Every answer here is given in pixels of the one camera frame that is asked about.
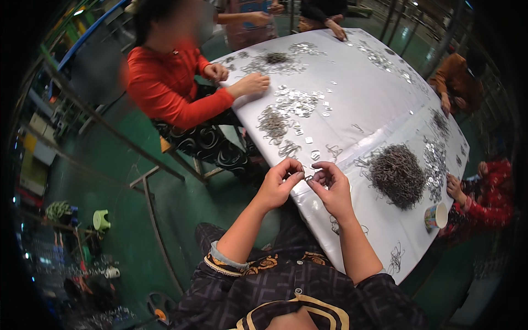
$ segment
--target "black patterned pants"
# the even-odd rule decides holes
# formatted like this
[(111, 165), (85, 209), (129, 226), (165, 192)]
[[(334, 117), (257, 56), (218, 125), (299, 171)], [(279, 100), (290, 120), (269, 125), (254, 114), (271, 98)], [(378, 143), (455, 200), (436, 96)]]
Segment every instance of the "black patterned pants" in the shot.
[[(325, 260), (325, 264), (331, 266), (325, 252), (300, 218), (295, 204), (288, 200), (279, 208), (279, 211), (280, 230), (275, 238), (273, 248), (268, 251), (253, 248), (249, 254), (248, 262), (274, 254), (278, 254), (282, 259), (299, 260), (309, 251), (320, 254)], [(196, 226), (194, 236), (203, 256), (209, 253), (211, 243), (220, 240), (225, 232), (225, 229), (212, 223), (202, 222)]]
[[(198, 85), (196, 99), (204, 98), (215, 91), (214, 86)], [(159, 119), (152, 119), (152, 124), (177, 150), (200, 161), (224, 168), (245, 183), (262, 182), (262, 169), (249, 159), (249, 156), (260, 155), (249, 136), (246, 135), (248, 150), (246, 153), (231, 143), (218, 127), (218, 125), (232, 125), (236, 129), (242, 127), (231, 108), (191, 129), (183, 130)]]

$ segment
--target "chair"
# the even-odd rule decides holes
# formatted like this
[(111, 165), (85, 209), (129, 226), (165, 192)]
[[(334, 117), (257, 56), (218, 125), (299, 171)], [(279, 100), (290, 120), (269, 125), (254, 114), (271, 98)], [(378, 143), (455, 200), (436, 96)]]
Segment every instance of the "chair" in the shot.
[(198, 179), (203, 184), (207, 184), (208, 180), (214, 175), (223, 172), (224, 169), (217, 167), (214, 170), (203, 173), (202, 163), (193, 157), (194, 168), (191, 167), (177, 152), (176, 149), (165, 140), (163, 137), (159, 137), (159, 142), (161, 144), (162, 154), (169, 154), (175, 161), (178, 162), (187, 172), (191, 173), (195, 178)]

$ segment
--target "white table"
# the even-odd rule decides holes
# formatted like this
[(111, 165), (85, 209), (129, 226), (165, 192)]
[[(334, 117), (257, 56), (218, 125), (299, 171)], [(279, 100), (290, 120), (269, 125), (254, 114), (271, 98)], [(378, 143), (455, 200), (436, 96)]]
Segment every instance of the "white table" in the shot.
[[(223, 61), (229, 56), (236, 59), (236, 69), (251, 61), (251, 56), (263, 50), (287, 52), (293, 43), (310, 42), (318, 46), (318, 50), (327, 55), (302, 54), (297, 58), (300, 66), (306, 71), (282, 76), (271, 75), (269, 91), (261, 95), (251, 95), (235, 101), (233, 109), (238, 118), (248, 130), (253, 141), (261, 151), (270, 166), (278, 164), (282, 158), (278, 156), (278, 147), (269, 145), (269, 140), (263, 139), (264, 132), (259, 131), (257, 117), (267, 105), (275, 103), (274, 92), (278, 86), (285, 84), (288, 88), (311, 93), (323, 91), (324, 101), (328, 101), (333, 110), (329, 117), (321, 115), (324, 112), (322, 101), (309, 118), (291, 118), (300, 122), (304, 134), (296, 136), (294, 131), (286, 134), (285, 139), (292, 140), (303, 147), (296, 155), (301, 163), (308, 167), (306, 174), (314, 173), (309, 165), (314, 163), (310, 158), (311, 151), (321, 151), (318, 161), (332, 161), (332, 155), (327, 152), (325, 145), (339, 145), (344, 151), (337, 158), (337, 165), (349, 178), (351, 184), (352, 203), (359, 222), (368, 228), (367, 238), (388, 270), (391, 263), (391, 251), (401, 246), (400, 269), (391, 271), (395, 281), (399, 284), (415, 267), (425, 254), (438, 230), (428, 232), (423, 224), (425, 209), (434, 205), (429, 200), (429, 191), (424, 191), (424, 197), (416, 208), (401, 211), (394, 205), (387, 204), (386, 197), (381, 198), (376, 191), (369, 187), (371, 184), (364, 176), (360, 176), (360, 167), (353, 164), (354, 159), (368, 154), (370, 151), (387, 144), (405, 143), (418, 157), (420, 165), (424, 167), (423, 137), (434, 138), (435, 135), (427, 122), (432, 117), (429, 108), (440, 109), (440, 100), (429, 85), (404, 62), (398, 55), (388, 54), (387, 48), (376, 38), (361, 29), (346, 29), (348, 38), (353, 46), (338, 41), (329, 30), (318, 30), (294, 34), (286, 37), (263, 42), (242, 51), (247, 51), (250, 58), (237, 57), (238, 52), (229, 54), (216, 60)], [(394, 63), (391, 72), (376, 67), (365, 52), (360, 51), (358, 45), (366, 42), (366, 48), (384, 52), (385, 56)], [(398, 69), (405, 70), (411, 77), (412, 83), (401, 76)], [(223, 83), (229, 86), (237, 82), (244, 73), (233, 71), (229, 79)], [(353, 127), (357, 124), (363, 132)], [(460, 145), (465, 142), (459, 133), (458, 125), (452, 116), (449, 118), (451, 136), (447, 141), (446, 164), (451, 173), (462, 177), (467, 156), (460, 154)], [(313, 144), (306, 144), (305, 138), (312, 137)], [(462, 160), (462, 167), (457, 166), (456, 156)], [(336, 269), (344, 272), (341, 248), (338, 235), (332, 230), (330, 215), (323, 207), (322, 201), (303, 181), (291, 193), (302, 215), (319, 244), (325, 250)], [(449, 208), (452, 199), (443, 189), (442, 201)]]

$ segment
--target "paper cup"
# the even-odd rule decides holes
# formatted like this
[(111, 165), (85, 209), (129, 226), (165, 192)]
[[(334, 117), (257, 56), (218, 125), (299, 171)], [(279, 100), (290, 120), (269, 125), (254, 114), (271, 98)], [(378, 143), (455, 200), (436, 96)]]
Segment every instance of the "paper cup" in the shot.
[(423, 217), (427, 228), (444, 228), (447, 225), (447, 207), (444, 203), (431, 206)]

